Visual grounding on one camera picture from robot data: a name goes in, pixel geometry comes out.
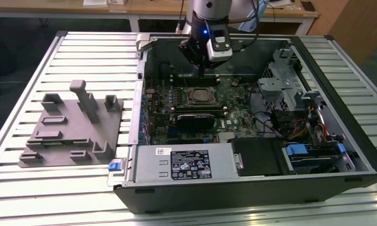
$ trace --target cpu socket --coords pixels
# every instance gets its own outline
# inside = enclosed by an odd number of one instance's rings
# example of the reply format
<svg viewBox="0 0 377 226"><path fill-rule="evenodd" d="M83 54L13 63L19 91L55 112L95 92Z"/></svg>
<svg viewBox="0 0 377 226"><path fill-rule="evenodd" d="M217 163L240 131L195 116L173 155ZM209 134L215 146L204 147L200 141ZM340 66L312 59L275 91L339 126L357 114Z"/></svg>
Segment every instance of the cpu socket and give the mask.
<svg viewBox="0 0 377 226"><path fill-rule="evenodd" d="M192 107L219 106L213 88L189 88L188 105Z"/></svg>

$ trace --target wooden cabinet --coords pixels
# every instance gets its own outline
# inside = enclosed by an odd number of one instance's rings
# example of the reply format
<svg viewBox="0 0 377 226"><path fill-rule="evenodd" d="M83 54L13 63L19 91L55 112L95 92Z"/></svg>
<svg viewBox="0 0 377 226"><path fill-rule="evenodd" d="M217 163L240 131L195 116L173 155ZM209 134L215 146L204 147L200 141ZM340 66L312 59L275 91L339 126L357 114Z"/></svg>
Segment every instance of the wooden cabinet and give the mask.
<svg viewBox="0 0 377 226"><path fill-rule="evenodd" d="M361 65L377 48L377 0L311 0L320 18L308 35L332 35Z"/></svg>

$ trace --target sticker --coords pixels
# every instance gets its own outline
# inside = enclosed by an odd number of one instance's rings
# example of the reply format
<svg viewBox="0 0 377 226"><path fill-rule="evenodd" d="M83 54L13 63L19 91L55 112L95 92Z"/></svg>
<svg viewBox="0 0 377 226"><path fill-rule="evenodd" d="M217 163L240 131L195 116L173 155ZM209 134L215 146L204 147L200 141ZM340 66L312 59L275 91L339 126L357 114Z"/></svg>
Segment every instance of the sticker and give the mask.
<svg viewBox="0 0 377 226"><path fill-rule="evenodd" d="M173 180L212 178L208 150L179 152L169 150L169 153Z"/></svg>
<svg viewBox="0 0 377 226"><path fill-rule="evenodd" d="M109 10L109 13L127 13L125 10Z"/></svg>
<svg viewBox="0 0 377 226"><path fill-rule="evenodd" d="M171 155L172 148L157 148L156 155Z"/></svg>

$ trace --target motherboard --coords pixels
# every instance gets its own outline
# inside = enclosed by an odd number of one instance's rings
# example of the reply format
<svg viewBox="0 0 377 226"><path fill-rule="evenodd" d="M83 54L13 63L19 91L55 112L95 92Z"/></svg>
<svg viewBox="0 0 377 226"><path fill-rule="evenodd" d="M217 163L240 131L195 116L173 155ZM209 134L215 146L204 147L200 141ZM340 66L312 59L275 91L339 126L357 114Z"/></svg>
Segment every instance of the motherboard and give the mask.
<svg viewBox="0 0 377 226"><path fill-rule="evenodd" d="M232 75L147 82L151 144L227 143L237 137L256 137L249 86Z"/></svg>

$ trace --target wooden desk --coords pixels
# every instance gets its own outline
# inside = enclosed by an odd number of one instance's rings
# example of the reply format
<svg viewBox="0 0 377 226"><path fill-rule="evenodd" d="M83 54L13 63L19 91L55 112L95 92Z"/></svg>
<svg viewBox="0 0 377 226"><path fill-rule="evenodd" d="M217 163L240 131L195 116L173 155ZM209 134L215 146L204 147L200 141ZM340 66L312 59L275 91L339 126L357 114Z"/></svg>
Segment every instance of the wooden desk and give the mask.
<svg viewBox="0 0 377 226"><path fill-rule="evenodd" d="M132 32L139 32L140 19L179 20L180 7L180 0L128 0L125 5L109 4L105 8L83 8L83 0L0 0L0 17L128 19ZM299 23L296 34L305 35L319 16L303 8L267 9L261 22Z"/></svg>

